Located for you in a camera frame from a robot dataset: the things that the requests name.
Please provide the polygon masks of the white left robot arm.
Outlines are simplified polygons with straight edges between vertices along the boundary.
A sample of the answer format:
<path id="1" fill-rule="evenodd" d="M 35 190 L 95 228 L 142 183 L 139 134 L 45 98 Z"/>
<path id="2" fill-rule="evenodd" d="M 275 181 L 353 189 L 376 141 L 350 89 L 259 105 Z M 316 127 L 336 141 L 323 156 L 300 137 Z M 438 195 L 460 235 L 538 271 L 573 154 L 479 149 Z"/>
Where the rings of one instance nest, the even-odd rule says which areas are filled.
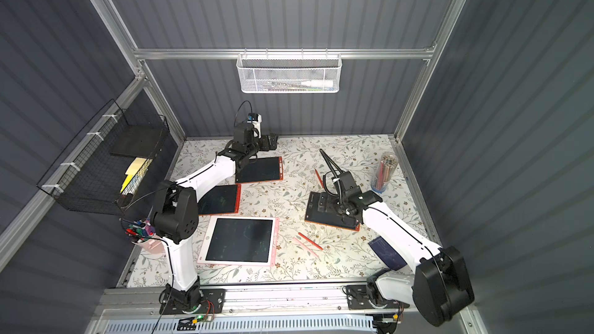
<path id="1" fill-rule="evenodd" d="M 164 243 L 171 278 L 162 303 L 183 312 L 196 311 L 203 300 L 192 252 L 192 237 L 199 223 L 198 203 L 215 186 L 240 173 L 260 152 L 275 151 L 278 134 L 261 134 L 258 122 L 241 122 L 234 137 L 214 159 L 175 182 L 164 180 L 155 191 L 149 222 Z"/>

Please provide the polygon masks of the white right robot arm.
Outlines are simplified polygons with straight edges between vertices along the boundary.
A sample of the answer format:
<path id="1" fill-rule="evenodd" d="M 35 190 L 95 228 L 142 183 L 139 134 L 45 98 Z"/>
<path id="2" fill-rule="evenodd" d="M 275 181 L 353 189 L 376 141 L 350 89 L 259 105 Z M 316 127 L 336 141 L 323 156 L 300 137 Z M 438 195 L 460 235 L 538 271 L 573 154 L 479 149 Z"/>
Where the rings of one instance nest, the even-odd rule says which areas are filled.
<path id="1" fill-rule="evenodd" d="M 339 214 L 377 233 L 413 272 L 400 277 L 383 272 L 368 278 L 366 295 L 375 307 L 399 302 L 416 307 L 438 327 L 474 303 L 475 295 L 462 254 L 441 247 L 396 216 L 373 191 L 361 191 L 349 172 L 334 173 Z"/>

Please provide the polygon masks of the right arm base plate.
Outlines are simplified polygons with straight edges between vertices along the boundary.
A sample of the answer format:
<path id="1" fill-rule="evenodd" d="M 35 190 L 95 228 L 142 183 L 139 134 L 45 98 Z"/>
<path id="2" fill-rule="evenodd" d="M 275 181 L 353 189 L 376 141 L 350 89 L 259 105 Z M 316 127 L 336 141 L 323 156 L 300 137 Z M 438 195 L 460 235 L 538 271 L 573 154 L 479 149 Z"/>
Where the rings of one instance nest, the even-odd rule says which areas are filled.
<path id="1" fill-rule="evenodd" d="M 368 309 L 408 309 L 410 304 L 383 298 L 379 291 L 368 285 L 345 285 L 342 287 L 346 295 L 349 310 Z"/>

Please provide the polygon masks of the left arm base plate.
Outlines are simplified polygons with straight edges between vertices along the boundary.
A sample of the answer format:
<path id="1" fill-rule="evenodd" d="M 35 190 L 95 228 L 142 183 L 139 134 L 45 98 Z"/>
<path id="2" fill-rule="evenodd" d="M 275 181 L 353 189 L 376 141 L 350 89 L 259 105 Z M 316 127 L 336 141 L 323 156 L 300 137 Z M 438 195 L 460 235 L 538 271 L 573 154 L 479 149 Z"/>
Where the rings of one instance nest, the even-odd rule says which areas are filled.
<path id="1" fill-rule="evenodd" d="M 163 315 L 219 314 L 225 302 L 225 289 L 193 289 L 181 292 L 167 285 L 159 296 L 159 313 Z"/>

